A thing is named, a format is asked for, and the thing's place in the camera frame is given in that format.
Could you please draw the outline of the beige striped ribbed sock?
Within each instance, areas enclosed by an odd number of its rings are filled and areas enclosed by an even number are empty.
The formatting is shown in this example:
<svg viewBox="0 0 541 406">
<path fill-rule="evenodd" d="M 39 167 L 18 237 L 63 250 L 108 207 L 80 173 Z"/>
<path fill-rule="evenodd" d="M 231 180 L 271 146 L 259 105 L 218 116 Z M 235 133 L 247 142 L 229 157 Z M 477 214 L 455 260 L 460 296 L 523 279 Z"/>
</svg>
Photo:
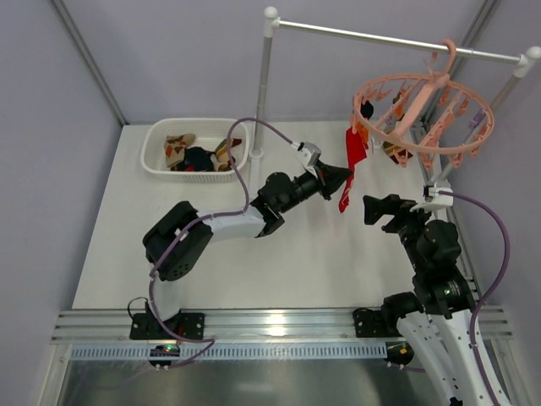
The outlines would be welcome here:
<svg viewBox="0 0 541 406">
<path fill-rule="evenodd" d="M 398 105 L 393 113 L 385 120 L 385 128 L 384 132 L 386 134 L 390 134 L 396 127 L 399 121 L 402 120 L 404 113 L 403 113 L 403 105 Z M 385 154 L 396 164 L 401 165 L 405 167 L 407 165 L 407 161 L 413 156 L 409 151 L 406 149 L 394 145 L 388 141 L 385 141 L 383 143 L 383 148 L 385 151 Z"/>
</svg>

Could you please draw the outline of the navy sock beige toe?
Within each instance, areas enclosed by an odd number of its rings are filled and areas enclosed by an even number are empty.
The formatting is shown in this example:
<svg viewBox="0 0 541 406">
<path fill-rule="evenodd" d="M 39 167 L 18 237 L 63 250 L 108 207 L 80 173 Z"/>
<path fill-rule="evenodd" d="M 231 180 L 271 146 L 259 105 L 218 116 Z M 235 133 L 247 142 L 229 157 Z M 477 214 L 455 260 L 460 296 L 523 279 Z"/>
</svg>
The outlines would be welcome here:
<svg viewBox="0 0 541 406">
<path fill-rule="evenodd" d="M 172 167 L 176 172 L 213 172 L 214 164 L 210 152 L 201 147 L 185 149 L 184 158 Z"/>
</svg>

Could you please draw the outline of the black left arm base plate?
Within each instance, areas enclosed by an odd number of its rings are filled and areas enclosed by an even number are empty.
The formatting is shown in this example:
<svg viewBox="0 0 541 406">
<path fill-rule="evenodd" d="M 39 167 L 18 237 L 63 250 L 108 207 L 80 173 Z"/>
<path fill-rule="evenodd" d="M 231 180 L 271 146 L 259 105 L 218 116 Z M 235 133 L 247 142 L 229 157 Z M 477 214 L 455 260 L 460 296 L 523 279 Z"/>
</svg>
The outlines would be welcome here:
<svg viewBox="0 0 541 406">
<path fill-rule="evenodd" d="M 197 312 L 180 312 L 165 321 L 167 328 L 176 335 L 200 340 L 204 336 L 205 314 Z M 137 313 L 133 316 L 129 338 L 131 340 L 173 339 L 151 312 Z"/>
</svg>

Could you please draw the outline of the navy sock red toe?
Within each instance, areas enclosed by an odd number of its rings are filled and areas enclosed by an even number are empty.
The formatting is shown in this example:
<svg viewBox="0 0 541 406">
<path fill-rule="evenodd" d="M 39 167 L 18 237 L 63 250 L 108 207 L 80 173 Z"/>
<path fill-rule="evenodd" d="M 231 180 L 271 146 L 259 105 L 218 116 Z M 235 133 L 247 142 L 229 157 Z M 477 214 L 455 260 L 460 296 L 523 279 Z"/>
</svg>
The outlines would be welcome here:
<svg viewBox="0 0 541 406">
<path fill-rule="evenodd" d="M 370 120 L 374 115 L 374 106 L 370 100 L 362 101 L 360 104 L 359 112 L 361 116 L 367 120 Z"/>
</svg>

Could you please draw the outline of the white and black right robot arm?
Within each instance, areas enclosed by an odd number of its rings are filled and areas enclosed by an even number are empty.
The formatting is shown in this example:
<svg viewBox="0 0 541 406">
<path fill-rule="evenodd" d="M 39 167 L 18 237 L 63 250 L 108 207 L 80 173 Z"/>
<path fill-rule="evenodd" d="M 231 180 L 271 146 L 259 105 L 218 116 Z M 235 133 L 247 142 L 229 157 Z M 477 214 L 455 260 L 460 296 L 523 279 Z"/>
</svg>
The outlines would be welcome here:
<svg viewBox="0 0 541 406">
<path fill-rule="evenodd" d="M 442 405 L 509 405 L 479 328 L 483 299 L 475 299 L 456 262 L 462 253 L 456 225 L 435 219 L 399 195 L 363 197 L 364 222 L 390 221 L 413 267 L 413 290 L 384 298 L 385 327 L 411 346 Z"/>
</svg>

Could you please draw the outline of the pink round clip hanger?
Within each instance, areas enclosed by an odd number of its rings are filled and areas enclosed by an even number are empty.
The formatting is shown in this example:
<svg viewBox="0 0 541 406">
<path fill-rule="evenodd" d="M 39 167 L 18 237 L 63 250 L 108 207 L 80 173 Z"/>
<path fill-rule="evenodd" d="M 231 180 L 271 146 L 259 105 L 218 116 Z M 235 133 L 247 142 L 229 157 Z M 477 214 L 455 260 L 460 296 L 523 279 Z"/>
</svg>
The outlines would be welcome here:
<svg viewBox="0 0 541 406">
<path fill-rule="evenodd" d="M 459 168 L 467 155 L 478 154 L 495 127 L 495 116 L 489 104 L 472 89 L 451 79 L 451 66 L 457 57 L 455 42 L 444 39 L 441 44 L 449 50 L 444 68 L 435 67 L 438 56 L 433 52 L 431 59 L 424 62 L 428 70 L 426 74 L 389 74 L 367 82 L 353 97 L 350 116 L 354 132 L 364 132 L 368 137 L 388 141 L 417 154 L 427 169 L 433 167 L 437 156 L 446 156 L 452 168 Z M 359 112 L 360 104 L 365 100 L 370 100 L 374 106 L 370 120 Z M 439 117 L 418 143 L 407 140 L 406 132 L 423 117 L 432 101 L 440 108 Z M 400 104 L 403 105 L 402 120 L 390 134 L 386 134 L 385 120 Z M 478 110 L 469 124 L 471 134 L 467 139 L 459 145 L 442 146 L 440 142 L 445 132 L 474 107 Z"/>
</svg>

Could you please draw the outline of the beige orange argyle sock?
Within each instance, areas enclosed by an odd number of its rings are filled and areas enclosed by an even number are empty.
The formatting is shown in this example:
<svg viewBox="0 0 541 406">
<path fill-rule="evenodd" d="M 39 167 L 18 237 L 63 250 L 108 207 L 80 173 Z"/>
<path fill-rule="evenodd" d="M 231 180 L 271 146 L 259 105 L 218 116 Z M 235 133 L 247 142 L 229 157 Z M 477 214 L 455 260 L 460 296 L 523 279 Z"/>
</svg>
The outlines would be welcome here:
<svg viewBox="0 0 541 406">
<path fill-rule="evenodd" d="M 171 169 L 181 163 L 185 158 L 186 150 L 195 142 L 193 133 L 181 135 L 168 135 L 164 142 L 164 153 L 167 168 Z"/>
</svg>

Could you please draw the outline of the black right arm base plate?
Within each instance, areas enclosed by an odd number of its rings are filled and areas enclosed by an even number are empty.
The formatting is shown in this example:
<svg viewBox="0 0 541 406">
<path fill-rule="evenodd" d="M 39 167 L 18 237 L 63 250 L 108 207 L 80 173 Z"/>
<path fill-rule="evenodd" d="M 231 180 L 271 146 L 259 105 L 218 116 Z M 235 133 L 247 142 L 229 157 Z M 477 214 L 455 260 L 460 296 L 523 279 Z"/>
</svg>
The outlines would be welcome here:
<svg viewBox="0 0 541 406">
<path fill-rule="evenodd" d="M 357 308 L 352 312 L 355 335 L 358 338 L 400 337 L 396 324 L 406 315 L 403 311 L 386 307 L 376 310 Z"/>
</svg>

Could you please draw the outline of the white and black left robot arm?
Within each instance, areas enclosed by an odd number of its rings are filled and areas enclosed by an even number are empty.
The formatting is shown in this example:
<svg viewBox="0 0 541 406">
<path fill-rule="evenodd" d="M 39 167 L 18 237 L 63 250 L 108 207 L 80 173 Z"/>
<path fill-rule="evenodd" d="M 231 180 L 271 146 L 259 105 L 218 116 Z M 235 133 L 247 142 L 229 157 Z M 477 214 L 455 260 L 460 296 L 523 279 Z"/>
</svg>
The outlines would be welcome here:
<svg viewBox="0 0 541 406">
<path fill-rule="evenodd" d="M 235 211 L 204 213 L 189 202 L 177 203 L 143 237 L 145 258 L 152 265 L 149 309 L 165 323 L 181 308 L 173 292 L 177 280 L 195 266 L 209 244 L 238 238 L 262 238 L 274 233 L 290 211 L 313 195 L 329 200 L 352 171 L 316 162 L 314 171 L 290 178 L 286 173 L 269 175 L 255 198 Z"/>
</svg>

